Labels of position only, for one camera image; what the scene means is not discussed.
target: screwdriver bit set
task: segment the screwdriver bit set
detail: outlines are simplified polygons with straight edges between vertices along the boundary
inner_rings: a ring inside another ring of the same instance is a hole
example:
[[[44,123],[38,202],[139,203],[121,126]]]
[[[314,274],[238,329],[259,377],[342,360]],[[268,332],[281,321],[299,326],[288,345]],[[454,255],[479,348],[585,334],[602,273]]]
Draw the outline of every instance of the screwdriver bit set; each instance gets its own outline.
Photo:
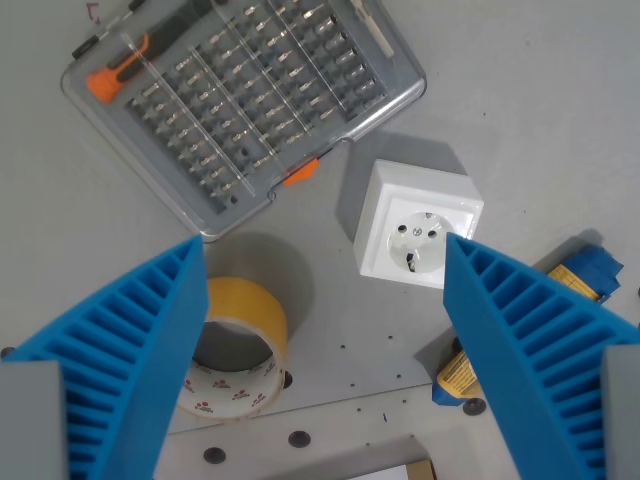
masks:
[[[426,89],[377,0],[150,0],[74,52],[65,94],[205,241]]]

